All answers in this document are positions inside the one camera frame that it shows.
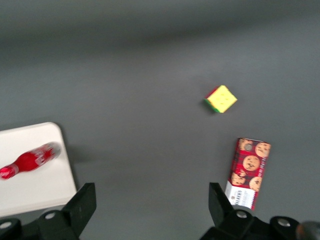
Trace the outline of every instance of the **white tray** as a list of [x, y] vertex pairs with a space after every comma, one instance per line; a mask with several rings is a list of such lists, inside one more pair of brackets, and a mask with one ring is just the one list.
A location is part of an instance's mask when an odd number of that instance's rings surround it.
[[0, 168], [49, 142], [60, 145], [57, 158], [33, 171], [0, 179], [0, 217], [64, 205], [76, 193], [61, 130], [53, 122], [0, 131]]

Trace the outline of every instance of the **cookie box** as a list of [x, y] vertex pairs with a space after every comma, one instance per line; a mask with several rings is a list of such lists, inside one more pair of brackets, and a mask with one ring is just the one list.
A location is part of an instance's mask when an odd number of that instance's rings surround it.
[[238, 138], [225, 195], [232, 205], [255, 209], [271, 145]]

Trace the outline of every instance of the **gray surface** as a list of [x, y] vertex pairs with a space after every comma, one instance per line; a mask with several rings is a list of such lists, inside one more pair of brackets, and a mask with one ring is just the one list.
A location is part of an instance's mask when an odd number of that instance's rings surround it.
[[[152, 22], [161, 11], [141, 7], [148, 21], [128, 28], [82, 28], [80, 16], [70, 32], [49, 31], [41, 15], [30, 23], [39, 34], [3, 28], [1, 129], [62, 128], [77, 185], [96, 184], [81, 239], [199, 239], [213, 225], [209, 182], [225, 187], [237, 137], [272, 144], [255, 215], [319, 220], [319, 6], [270, 2], [245, 15], [218, 3], [215, 16], [199, 3], [195, 25], [170, 11], [171, 25]], [[221, 84], [238, 102], [218, 114], [203, 97]]]

